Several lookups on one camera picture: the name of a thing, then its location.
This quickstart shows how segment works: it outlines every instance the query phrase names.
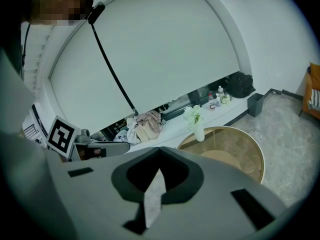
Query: marble floor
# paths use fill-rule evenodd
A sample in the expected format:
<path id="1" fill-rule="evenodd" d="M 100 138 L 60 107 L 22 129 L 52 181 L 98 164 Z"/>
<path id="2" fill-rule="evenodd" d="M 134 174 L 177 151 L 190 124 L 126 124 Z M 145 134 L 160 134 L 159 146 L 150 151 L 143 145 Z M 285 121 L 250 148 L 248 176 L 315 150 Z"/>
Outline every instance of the marble floor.
<path id="1" fill-rule="evenodd" d="M 319 170 L 320 121 L 299 117 L 302 101 L 269 94 L 257 117 L 245 115 L 232 127 L 250 134 L 264 154 L 262 184 L 291 206 L 306 197 Z"/>

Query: bottle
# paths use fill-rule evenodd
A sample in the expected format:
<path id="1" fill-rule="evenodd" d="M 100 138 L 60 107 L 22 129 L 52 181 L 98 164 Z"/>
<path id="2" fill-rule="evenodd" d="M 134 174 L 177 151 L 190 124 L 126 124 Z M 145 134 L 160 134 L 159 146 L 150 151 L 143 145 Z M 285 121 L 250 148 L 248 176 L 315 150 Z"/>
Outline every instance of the bottle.
<path id="1" fill-rule="evenodd" d="M 224 89 L 221 87 L 221 85 L 219 85 L 218 92 L 219 92 L 220 99 L 222 99 L 225 96 L 225 93 L 224 93 Z"/>
<path id="2" fill-rule="evenodd" d="M 220 106 L 221 106 L 221 99 L 220 99 L 220 97 L 219 97 L 219 93 L 216 93 L 215 95 L 216 95 L 215 105 L 216 105 L 217 107 L 220 107 Z"/>
<path id="3" fill-rule="evenodd" d="M 209 99 L 209 107 L 210 107 L 210 109 L 211 110 L 215 110 L 216 109 L 215 99 L 214 99 L 214 97 L 212 97 L 211 93 L 208 94 L 208 99 Z"/>

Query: person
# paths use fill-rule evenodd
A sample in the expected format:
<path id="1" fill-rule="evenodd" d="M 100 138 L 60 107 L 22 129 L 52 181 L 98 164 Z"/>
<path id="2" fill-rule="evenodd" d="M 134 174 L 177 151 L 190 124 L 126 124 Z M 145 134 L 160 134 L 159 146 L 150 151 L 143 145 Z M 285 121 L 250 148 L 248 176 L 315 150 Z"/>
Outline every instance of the person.
<path id="1" fill-rule="evenodd" d="M 94 0 L 0 0 L 4 48 L 18 74 L 22 71 L 21 23 L 72 25 L 86 19 Z"/>

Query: white cloth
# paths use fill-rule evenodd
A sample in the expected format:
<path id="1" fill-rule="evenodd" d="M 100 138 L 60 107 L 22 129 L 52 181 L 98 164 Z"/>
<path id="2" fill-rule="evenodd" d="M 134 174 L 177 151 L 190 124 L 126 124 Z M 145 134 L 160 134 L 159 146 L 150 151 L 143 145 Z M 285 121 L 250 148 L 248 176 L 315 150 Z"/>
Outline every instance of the white cloth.
<path id="1" fill-rule="evenodd" d="M 150 140 L 142 125 L 138 124 L 136 126 L 135 133 L 136 135 L 138 135 L 138 138 L 140 139 L 141 142 L 148 142 Z"/>
<path id="2" fill-rule="evenodd" d="M 128 138 L 128 142 L 131 144 L 138 144 L 141 142 L 136 133 L 136 126 L 137 121 L 132 117 L 126 120 L 126 127 L 129 128 L 126 136 Z"/>
<path id="3" fill-rule="evenodd" d="M 115 136 L 114 142 L 128 142 L 127 138 L 128 131 L 127 130 L 121 130 L 119 133 Z"/>
<path id="4" fill-rule="evenodd" d="M 151 184 L 144 193 L 143 206 L 145 226 L 150 228 L 161 213 L 161 197 L 166 193 L 166 182 L 164 175 L 159 169 Z"/>

